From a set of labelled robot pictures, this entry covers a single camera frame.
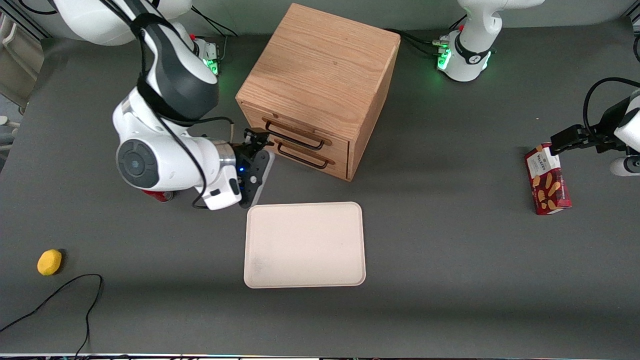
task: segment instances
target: wooden drawer cabinet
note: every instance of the wooden drawer cabinet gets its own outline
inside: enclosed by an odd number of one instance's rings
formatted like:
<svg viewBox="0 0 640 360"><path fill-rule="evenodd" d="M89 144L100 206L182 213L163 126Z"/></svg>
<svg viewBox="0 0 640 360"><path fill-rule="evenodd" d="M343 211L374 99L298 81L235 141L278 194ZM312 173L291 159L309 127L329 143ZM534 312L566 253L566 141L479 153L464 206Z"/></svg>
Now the wooden drawer cabinet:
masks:
<svg viewBox="0 0 640 360"><path fill-rule="evenodd" d="M292 4L236 100L275 153L350 181L399 44L395 33Z"/></svg>

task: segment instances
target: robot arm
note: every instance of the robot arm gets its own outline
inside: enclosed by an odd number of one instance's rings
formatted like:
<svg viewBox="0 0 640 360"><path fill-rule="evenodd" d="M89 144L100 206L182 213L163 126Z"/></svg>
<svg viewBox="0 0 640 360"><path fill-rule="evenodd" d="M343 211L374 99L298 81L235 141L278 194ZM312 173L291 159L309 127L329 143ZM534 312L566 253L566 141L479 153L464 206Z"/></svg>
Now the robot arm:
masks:
<svg viewBox="0 0 640 360"><path fill-rule="evenodd" d="M80 6L78 15L67 6L72 1L55 1L65 20L102 19L107 35L74 26L81 37L115 44L135 35L154 55L149 70L142 69L137 86L113 112L120 137L116 163L125 181L150 191L195 187L200 195L194 206L203 199L211 210L255 204L273 162L273 154L263 150L268 134L248 129L244 143L229 144L188 133L218 103L218 80L195 54L198 45L190 47L191 39L186 42L146 0L78 0L91 3ZM190 8L191 1L184 3Z"/></svg>
<svg viewBox="0 0 640 360"><path fill-rule="evenodd" d="M605 151L624 151L626 156L611 163L611 172L617 176L640 175L640 90L611 106L604 112L600 122L590 125L587 119L588 104L593 90L608 81L619 81L629 85L640 83L622 78L605 78L595 83L584 100L584 125L576 124L551 136L551 153L595 147L600 154Z"/></svg>
<svg viewBox="0 0 640 360"><path fill-rule="evenodd" d="M467 12L464 30L440 37L446 48L438 70L456 81L472 81L486 68L491 46L502 29L501 10L538 6L545 0L458 0Z"/></svg>

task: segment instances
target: black power cord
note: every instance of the black power cord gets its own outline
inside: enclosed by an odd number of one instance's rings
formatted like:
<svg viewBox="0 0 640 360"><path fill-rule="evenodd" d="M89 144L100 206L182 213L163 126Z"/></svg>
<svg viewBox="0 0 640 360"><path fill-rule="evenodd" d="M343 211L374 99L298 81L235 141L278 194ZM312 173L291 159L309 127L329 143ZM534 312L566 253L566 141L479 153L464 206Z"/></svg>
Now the black power cord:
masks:
<svg viewBox="0 0 640 360"><path fill-rule="evenodd" d="M589 133L589 135L594 138L600 145L605 145L604 141L600 138L595 136L593 129L591 128L591 125L589 124L589 101L591 100L591 96L593 95L593 92L596 90L596 88L598 88L598 86L604 84L604 83L608 83L608 82L617 82L617 83L623 83L623 84L627 84L627 85L631 85L631 86L635 86L637 88L640 88L640 83L637 81L633 81L633 80L629 80L629 79L625 79L625 78L604 78L601 80L598 80L595 84L593 84L593 86L591 86L591 88L589 89L589 91L587 92L587 96L585 96L584 98L584 105L582 106L582 121L584 123L584 127L587 129L587 132Z"/></svg>
<svg viewBox="0 0 640 360"><path fill-rule="evenodd" d="M38 15L54 15L54 14L57 14L57 13L58 13L58 11L57 11L57 10L51 10L51 11L49 11L49 12L43 12L43 11L40 11L40 10L36 10L36 9L34 9L34 8L30 7L30 6L28 6L27 4L25 4L25 3L24 3L24 0L18 0L18 2L20 3L20 5L22 5L22 7L23 7L23 8L25 8L25 9L27 9L27 10L31 11L32 13L36 13L36 14L38 14Z"/></svg>
<svg viewBox="0 0 640 360"><path fill-rule="evenodd" d="M466 18L467 18L467 14L465 14L465 16L463 16L460 19L458 19L458 21L456 21L453 24L451 24L451 26L449 26L449 29L454 29L456 26L458 26L459 23L462 22L462 20L464 20Z"/></svg>
<svg viewBox="0 0 640 360"><path fill-rule="evenodd" d="M227 34L223 33L223 32L222 32L222 30L218 29L218 27L217 27L216 25L220 26L220 27L221 27L221 28L223 28L223 29L228 30L228 31L229 31L229 32L231 32L231 34L233 34L235 37L237 37L237 36L238 36L238 34L237 34L235 31L233 31L233 30L229 29L228 27L226 27L226 26L224 26L224 25L220 24L219 22L217 22L217 21L213 20L212 18L210 18L210 17L208 17L208 16L204 15L204 14L203 14L200 10L198 10L198 8L196 8L195 6L192 6L192 7L191 7L191 10L193 10L193 12L195 12L196 14L198 14L199 16L201 16L201 18L205 19L205 20L209 23L209 25L211 25L211 26L212 26L212 27L213 27L213 28L214 28L214 29L215 29L215 30L216 30L216 31L217 31L217 32L218 32L218 33L219 33L223 38L225 38L225 43L224 43L224 45L222 45L222 56L220 56L220 57L218 58L218 61L222 61L222 60L224 60L225 56L227 55L227 40L228 40L229 36L228 36Z"/></svg>
<svg viewBox="0 0 640 360"><path fill-rule="evenodd" d="M422 45L431 45L431 42L428 40L424 40L421 39L419 37L415 37L409 33L407 33L406 31L402 31L402 30L398 30L398 29L392 29L392 28L386 28L385 30L387 31L391 31L392 33L396 33L398 35L400 35L400 38L402 38L407 44L411 45L413 48L415 48L416 50L420 51L423 54L427 54L427 55L437 55L436 52L429 52L426 51L425 49L421 48L420 46L418 46L418 44L422 44Z"/></svg>
<svg viewBox="0 0 640 360"><path fill-rule="evenodd" d="M62 289L64 289L67 285L71 284L72 282L81 279L83 277L86 276L97 276L100 279L100 283L98 283L98 291L96 291L95 293L95 299L93 300L91 306L89 307L89 310L87 310L86 315L84 316L84 321L86 323L86 334L84 335L84 341L82 342L82 345L80 345L80 347L78 348L78 350L76 351L76 358L78 357L78 354L80 353L80 350L82 350L82 348L86 345L86 342L89 341L89 336L90 336L90 329L89 329L89 314L91 313L91 310L93 310L93 307L95 307L96 303L98 303L98 299L100 298L100 294L102 294L102 287L104 286L104 278L102 277L102 275L100 274L84 274L84 275L79 275L76 276L75 278L65 282L62 286L60 286L56 291L54 291L51 295L49 295L49 297L47 297L42 303L40 303L40 305L38 305L38 307L36 307L32 312L28 313L27 315L21 316L20 318L12 321L11 323L9 323L9 325L3 327L2 329L0 329L0 334L2 332L4 332L5 330L9 329L11 326L14 326L15 324L19 323L20 321L30 317L31 315L35 314L38 312L38 310L40 310L40 308L42 308L43 306L45 306L45 304L51 300L51 298L53 298L54 296L56 296Z"/></svg>
<svg viewBox="0 0 640 360"><path fill-rule="evenodd" d="M208 16L204 15L204 14L203 14L200 10L198 10L195 6L192 6L192 7L191 7L191 9L193 10L193 12L195 12L195 13L196 13L196 14L198 14L198 15L200 15L200 16L201 16L202 18L204 18L205 20L209 21L209 23L213 23L213 24L218 25L219 27L221 27L221 28L223 28L223 29L226 29L226 30L227 30L227 31L229 31L231 34L233 34L235 37L237 37L237 36L238 36L238 34L237 34L235 31L233 31L233 30L229 29L228 27L224 26L223 24L220 24L219 22L217 22L217 21L215 21L215 20L211 19L210 17L208 17Z"/></svg>

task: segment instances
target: gray table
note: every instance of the gray table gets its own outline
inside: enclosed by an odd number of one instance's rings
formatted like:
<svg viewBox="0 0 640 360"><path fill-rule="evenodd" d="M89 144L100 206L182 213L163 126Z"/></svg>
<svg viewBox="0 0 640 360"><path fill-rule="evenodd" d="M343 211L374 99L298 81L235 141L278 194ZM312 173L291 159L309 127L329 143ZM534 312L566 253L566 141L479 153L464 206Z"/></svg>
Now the gray table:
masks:
<svg viewBox="0 0 640 360"><path fill-rule="evenodd" d="M438 31L421 35L435 37ZM218 115L266 37L232 38ZM360 357L640 357L638 181L593 149L562 155L574 208L533 213L523 153L581 121L587 89L637 79L627 20L506 29L490 66L454 83L403 45L355 180L278 158L262 204L356 201L367 279L356 288L251 290L246 211L159 204L115 168L111 112L134 85L136 44L45 43L24 125L0 174L0 323L86 272L104 275L88 350ZM604 85L597 121L629 95ZM192 133L227 137L224 124ZM35 271L64 248L62 274ZM94 279L0 336L0 352L74 352Z"/></svg>

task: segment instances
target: black metal handle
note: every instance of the black metal handle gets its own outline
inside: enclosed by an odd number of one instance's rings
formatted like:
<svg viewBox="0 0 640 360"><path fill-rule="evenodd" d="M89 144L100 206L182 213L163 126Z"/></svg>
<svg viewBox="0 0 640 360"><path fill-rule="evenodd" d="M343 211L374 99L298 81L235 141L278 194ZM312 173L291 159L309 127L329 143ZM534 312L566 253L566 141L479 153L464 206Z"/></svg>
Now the black metal handle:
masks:
<svg viewBox="0 0 640 360"><path fill-rule="evenodd" d="M303 164L307 164L310 167L314 167L314 168L319 169L319 170L322 170L322 169L326 168L327 165L329 165L329 161L328 160L325 160L324 164L322 164L322 165L317 165L317 164L312 163L311 161L307 161L307 160L304 160L303 158L299 158L299 157L297 157L297 156L295 156L293 154L289 154L288 152L284 152L284 151L282 151L282 145L283 145L282 143L278 143L278 152L280 154L288 157L288 158L292 158L293 160L300 161Z"/></svg>
<svg viewBox="0 0 640 360"><path fill-rule="evenodd" d="M291 138L291 137L289 137L287 135L280 134L280 133L277 133L277 132L275 132L273 130L270 130L269 126L271 126L271 121L267 121L267 125L264 127L271 134L274 134L275 136L283 138L284 140L287 140L288 142L292 142L292 143L294 143L296 145L299 145L299 146L302 146L302 147L306 147L309 150L318 151L318 150L322 149L322 146L324 145L324 140L320 140L320 144L318 144L318 146L312 146L312 145L309 145L307 143L303 143L303 142L301 142L299 140L296 140L294 138Z"/></svg>

